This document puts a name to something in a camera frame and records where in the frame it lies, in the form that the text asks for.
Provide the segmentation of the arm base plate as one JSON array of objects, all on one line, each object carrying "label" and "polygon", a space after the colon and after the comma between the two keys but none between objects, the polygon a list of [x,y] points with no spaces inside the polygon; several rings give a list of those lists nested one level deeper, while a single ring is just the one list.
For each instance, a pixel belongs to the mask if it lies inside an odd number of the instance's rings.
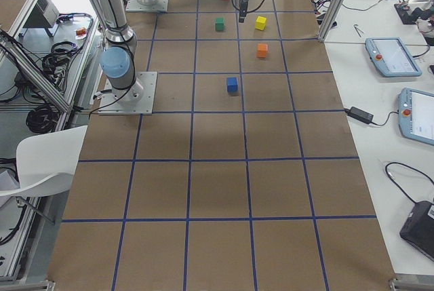
[{"label": "arm base plate", "polygon": [[99,115],[151,115],[155,99],[157,85],[157,72],[138,71],[136,82],[129,92],[113,90],[108,79],[105,89],[110,93],[103,94],[98,109]]},{"label": "arm base plate", "polygon": [[169,0],[127,0],[126,12],[166,13]]}]

